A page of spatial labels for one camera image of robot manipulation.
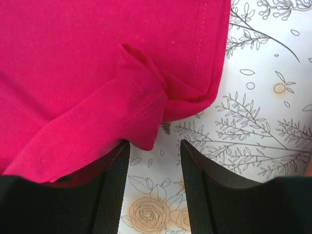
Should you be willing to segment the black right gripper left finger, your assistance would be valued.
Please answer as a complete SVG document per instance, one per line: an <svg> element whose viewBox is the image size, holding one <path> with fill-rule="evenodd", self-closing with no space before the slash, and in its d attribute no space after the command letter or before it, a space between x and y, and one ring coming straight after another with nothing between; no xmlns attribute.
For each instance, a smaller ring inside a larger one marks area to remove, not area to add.
<svg viewBox="0 0 312 234"><path fill-rule="evenodd" d="M1 176L1 233L116 234L129 158L130 144L124 141L54 183Z"/></svg>

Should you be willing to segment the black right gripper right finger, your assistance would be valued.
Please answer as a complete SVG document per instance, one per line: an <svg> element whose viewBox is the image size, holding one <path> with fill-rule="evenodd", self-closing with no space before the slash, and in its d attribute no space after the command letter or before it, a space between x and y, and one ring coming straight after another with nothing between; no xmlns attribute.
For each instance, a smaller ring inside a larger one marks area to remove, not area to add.
<svg viewBox="0 0 312 234"><path fill-rule="evenodd" d="M194 234L309 234L312 179L282 176L259 183L180 144L191 232Z"/></svg>

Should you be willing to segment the pink t-shirt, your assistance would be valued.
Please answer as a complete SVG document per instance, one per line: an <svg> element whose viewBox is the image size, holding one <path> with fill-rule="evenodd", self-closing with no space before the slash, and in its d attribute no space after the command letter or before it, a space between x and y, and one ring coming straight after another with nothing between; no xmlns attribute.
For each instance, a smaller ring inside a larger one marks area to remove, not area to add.
<svg viewBox="0 0 312 234"><path fill-rule="evenodd" d="M215 100L229 0L3 0L0 172L37 183Z"/></svg>

